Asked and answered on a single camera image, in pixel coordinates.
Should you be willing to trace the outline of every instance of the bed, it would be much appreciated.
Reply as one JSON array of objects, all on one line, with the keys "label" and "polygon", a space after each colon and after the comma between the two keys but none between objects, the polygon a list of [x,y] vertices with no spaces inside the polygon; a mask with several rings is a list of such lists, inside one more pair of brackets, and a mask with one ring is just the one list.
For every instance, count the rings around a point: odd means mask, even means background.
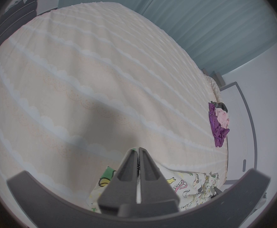
[{"label": "bed", "polygon": [[175,171],[227,176],[216,148],[211,84],[170,36],[140,14],[99,2],[52,10],[0,46],[0,196],[30,221],[6,180],[29,171],[86,208],[104,169],[143,147]]}]

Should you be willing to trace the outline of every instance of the purple fabric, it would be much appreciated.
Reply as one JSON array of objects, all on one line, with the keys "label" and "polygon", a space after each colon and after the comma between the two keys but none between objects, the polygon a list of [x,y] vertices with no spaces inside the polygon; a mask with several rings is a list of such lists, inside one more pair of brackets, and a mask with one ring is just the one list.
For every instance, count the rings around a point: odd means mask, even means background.
[{"label": "purple fabric", "polygon": [[221,126],[221,124],[217,120],[217,116],[215,115],[215,106],[212,103],[209,103],[209,121],[212,134],[214,136],[215,146],[222,147],[224,139],[226,138],[227,133],[229,133],[230,129]]}]

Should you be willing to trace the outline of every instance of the pink fabric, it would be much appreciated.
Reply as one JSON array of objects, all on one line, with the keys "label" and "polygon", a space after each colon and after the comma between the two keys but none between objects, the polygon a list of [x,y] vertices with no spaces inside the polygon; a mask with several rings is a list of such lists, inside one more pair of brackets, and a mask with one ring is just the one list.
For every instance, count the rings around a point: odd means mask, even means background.
[{"label": "pink fabric", "polygon": [[215,115],[217,116],[217,120],[219,121],[221,126],[224,128],[228,128],[228,125],[229,125],[228,113],[225,112],[222,108],[216,108]]}]

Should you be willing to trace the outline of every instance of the white cartoon-print cloth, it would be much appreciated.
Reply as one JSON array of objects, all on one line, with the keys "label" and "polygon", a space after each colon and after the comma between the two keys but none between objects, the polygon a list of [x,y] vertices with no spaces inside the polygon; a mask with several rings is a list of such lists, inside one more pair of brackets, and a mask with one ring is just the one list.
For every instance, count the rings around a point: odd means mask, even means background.
[{"label": "white cartoon-print cloth", "polygon": [[[180,202],[178,208],[180,211],[188,210],[210,200],[214,191],[210,187],[216,187],[219,181],[219,175],[206,174],[199,172],[177,172],[171,171],[164,166],[156,163],[166,178],[168,184],[178,195]],[[116,171],[107,167],[104,174],[98,181],[98,184],[87,199],[87,204],[91,211],[101,213],[97,204],[106,186],[110,183]]]}]

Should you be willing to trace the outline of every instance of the teal curtain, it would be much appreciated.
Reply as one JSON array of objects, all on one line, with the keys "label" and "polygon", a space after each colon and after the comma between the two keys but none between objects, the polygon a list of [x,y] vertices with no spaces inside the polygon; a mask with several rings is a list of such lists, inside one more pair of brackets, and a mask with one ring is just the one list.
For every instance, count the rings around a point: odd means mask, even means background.
[{"label": "teal curtain", "polygon": [[148,18],[210,74],[226,74],[277,42],[277,21],[265,0],[59,0],[58,8],[101,1]]}]

